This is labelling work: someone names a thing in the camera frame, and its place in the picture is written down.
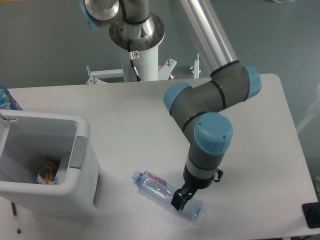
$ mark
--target trash in bin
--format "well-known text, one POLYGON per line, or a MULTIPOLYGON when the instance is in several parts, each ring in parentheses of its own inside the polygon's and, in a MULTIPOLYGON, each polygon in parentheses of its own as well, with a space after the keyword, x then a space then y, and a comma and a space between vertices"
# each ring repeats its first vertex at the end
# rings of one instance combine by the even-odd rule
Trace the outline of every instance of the trash in bin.
POLYGON ((60 160, 54 160, 51 158, 46 158, 44 164, 38 168, 35 173, 35 177, 32 181, 33 184, 55 184, 55 177, 60 165, 60 160))

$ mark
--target bin handle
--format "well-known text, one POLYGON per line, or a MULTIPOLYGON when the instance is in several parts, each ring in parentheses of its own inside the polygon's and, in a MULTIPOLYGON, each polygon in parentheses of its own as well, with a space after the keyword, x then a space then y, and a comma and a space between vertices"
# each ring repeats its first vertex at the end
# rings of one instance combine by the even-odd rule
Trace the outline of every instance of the bin handle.
POLYGON ((69 168, 81 169, 84 163, 87 149, 88 138, 85 136, 76 136, 70 156, 69 168))

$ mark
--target clear plastic bottle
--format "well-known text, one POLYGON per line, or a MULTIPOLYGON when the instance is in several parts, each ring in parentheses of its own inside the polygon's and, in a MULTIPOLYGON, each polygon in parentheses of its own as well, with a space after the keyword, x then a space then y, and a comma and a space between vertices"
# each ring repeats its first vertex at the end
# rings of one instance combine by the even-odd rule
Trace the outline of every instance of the clear plastic bottle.
MULTIPOLYGON (((143 190, 158 201, 168 205, 170 208, 177 211, 171 205, 171 200, 178 188, 171 186, 165 180, 152 174, 149 171, 145 171, 144 173, 142 173, 141 171, 135 171, 132 179, 137 182, 137 187, 139 189, 143 190)), ((186 216, 188 219, 195 221, 200 213, 202 205, 202 202, 200 202, 199 200, 191 198, 186 203, 183 210, 177 212, 186 216)))
POLYGON ((0 85, 0 109, 22 110, 16 100, 10 95, 8 89, 0 85))

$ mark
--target white plastic bin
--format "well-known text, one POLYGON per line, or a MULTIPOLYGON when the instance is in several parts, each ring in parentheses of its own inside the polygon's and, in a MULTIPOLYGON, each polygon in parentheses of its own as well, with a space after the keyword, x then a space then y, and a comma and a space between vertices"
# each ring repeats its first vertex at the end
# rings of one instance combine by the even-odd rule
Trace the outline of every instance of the white plastic bin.
POLYGON ((0 195, 36 213, 92 216, 101 168, 86 119, 53 113, 1 110, 0 195), (59 185, 33 184, 46 158, 70 155, 59 185))

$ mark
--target light blue joint cap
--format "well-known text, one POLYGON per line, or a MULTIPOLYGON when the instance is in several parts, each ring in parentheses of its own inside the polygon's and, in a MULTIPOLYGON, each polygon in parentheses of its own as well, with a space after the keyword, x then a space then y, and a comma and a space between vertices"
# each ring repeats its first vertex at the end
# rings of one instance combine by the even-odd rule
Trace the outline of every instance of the light blue joint cap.
POLYGON ((194 126, 194 139, 207 154, 219 156, 230 146, 234 133, 228 118, 218 112, 207 112, 201 115, 194 126))
POLYGON ((245 69, 249 75, 249 93, 246 100, 257 95, 262 87, 260 73, 255 69, 254 66, 245 66, 245 69))
POLYGON ((84 3, 84 0, 79 0, 79 4, 80 4, 80 8, 82 10, 82 13, 85 17, 85 20, 86 22, 88 23, 89 27, 92 29, 92 30, 96 30, 96 29, 99 29, 90 19, 87 11, 86 11, 86 7, 85 7, 85 3, 84 3))
POLYGON ((165 92, 163 96, 163 102, 164 102, 164 105, 166 106, 166 109, 169 111, 170 115, 171 115, 171 107, 174 104, 174 101, 176 100, 178 95, 186 88, 192 88, 192 87, 186 82, 178 82, 173 86, 169 87, 169 89, 165 92))

